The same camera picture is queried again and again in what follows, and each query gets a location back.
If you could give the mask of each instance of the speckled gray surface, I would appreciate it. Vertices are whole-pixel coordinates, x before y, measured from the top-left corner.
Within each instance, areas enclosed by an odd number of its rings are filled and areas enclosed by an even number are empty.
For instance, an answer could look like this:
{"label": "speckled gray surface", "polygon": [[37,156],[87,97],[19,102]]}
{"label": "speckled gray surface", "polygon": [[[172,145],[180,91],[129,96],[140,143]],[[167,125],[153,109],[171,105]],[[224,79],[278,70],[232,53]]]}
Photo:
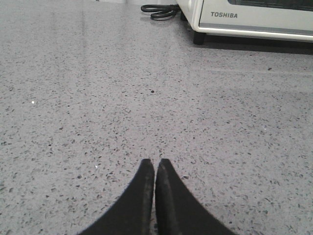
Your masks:
{"label": "speckled gray surface", "polygon": [[0,5],[1,235],[76,234],[142,158],[239,235],[313,235],[312,47],[194,46],[133,4]]}

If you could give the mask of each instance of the cable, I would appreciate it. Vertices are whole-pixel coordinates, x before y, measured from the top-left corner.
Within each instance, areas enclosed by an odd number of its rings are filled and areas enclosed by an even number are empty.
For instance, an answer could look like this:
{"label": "cable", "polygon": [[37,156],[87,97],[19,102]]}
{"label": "cable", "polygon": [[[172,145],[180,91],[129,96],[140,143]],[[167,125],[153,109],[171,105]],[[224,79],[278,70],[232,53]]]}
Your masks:
{"label": "cable", "polygon": [[179,11],[180,7],[177,5],[143,5],[141,6],[143,12],[156,12],[151,14],[151,19],[155,21],[166,21],[173,18]]}

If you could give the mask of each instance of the toshiba logo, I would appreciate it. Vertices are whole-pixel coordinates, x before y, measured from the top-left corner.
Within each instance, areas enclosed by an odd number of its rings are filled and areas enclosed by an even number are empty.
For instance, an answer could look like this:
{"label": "toshiba logo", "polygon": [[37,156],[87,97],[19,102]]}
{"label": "toshiba logo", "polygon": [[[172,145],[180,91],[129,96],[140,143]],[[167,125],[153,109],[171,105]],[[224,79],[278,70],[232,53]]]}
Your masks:
{"label": "toshiba logo", "polygon": [[213,17],[225,17],[225,18],[238,18],[237,13],[215,12],[215,11],[211,11],[211,16],[213,16]]}

